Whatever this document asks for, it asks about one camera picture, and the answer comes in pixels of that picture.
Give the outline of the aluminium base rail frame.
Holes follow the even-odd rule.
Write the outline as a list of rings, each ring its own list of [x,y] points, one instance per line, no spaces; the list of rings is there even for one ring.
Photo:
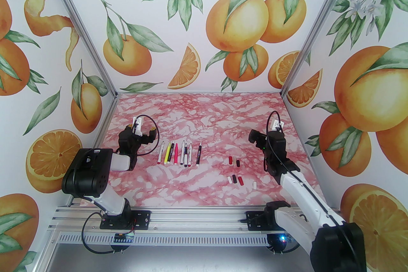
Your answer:
[[[121,251],[132,245],[88,245],[86,233],[129,233],[136,234],[263,234],[267,236],[267,246],[197,246],[197,247],[268,247],[277,252],[286,252],[296,243],[279,245],[277,234],[287,233],[274,231],[249,231],[246,224],[240,222],[246,217],[246,211],[264,211],[264,206],[208,206],[208,207],[135,207],[134,210],[151,211],[147,230],[101,230],[100,212],[96,207],[58,207],[47,230],[47,245],[55,247],[60,244],[87,245],[94,251],[102,252],[115,249]],[[304,217],[300,208],[291,205],[297,215]]]

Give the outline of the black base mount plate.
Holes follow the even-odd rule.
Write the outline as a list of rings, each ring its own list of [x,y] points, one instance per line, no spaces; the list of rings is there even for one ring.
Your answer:
[[[99,228],[101,230],[148,230],[151,211],[131,210],[120,215],[105,215]]]
[[[284,231],[284,228],[277,224],[274,211],[246,211],[246,217],[240,222],[246,224],[249,231]]]

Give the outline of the aluminium frame post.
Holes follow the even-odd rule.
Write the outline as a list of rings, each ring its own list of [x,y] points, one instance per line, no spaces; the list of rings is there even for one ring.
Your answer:
[[[309,34],[300,50],[300,53],[293,65],[293,68],[290,71],[286,81],[284,82],[284,86],[280,92],[281,97],[285,97],[288,93],[291,85],[293,84],[294,80],[299,74],[302,65],[306,62],[307,55],[311,53],[312,47],[315,43],[315,40],[318,38],[322,27],[324,26],[328,15],[332,11],[336,0],[324,0],[322,6],[317,14],[315,21],[310,29]]]
[[[112,94],[114,98],[117,97],[118,92],[116,88],[114,87],[114,84],[108,75],[107,70],[105,69],[99,55],[97,52],[97,49],[95,45],[93,44],[93,41],[91,40],[89,33],[83,23],[82,18],[80,17],[80,14],[73,2],[73,0],[61,0],[69,14],[69,17],[78,32],[80,39],[82,40],[84,46],[86,47],[89,56],[92,58],[93,63],[95,64],[97,70],[99,73],[101,73],[102,80],[105,82],[107,85],[108,91]]]

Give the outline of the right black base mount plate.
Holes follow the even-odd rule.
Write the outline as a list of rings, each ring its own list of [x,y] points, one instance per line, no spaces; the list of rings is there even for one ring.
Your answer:
[[[284,231],[284,228],[277,224],[274,211],[246,211],[246,217],[240,222],[246,224],[249,231]]]

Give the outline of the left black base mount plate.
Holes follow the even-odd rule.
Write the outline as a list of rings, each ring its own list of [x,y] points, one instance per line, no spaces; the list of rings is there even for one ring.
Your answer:
[[[131,210],[120,215],[105,215],[99,228],[101,230],[148,230],[151,211]]]

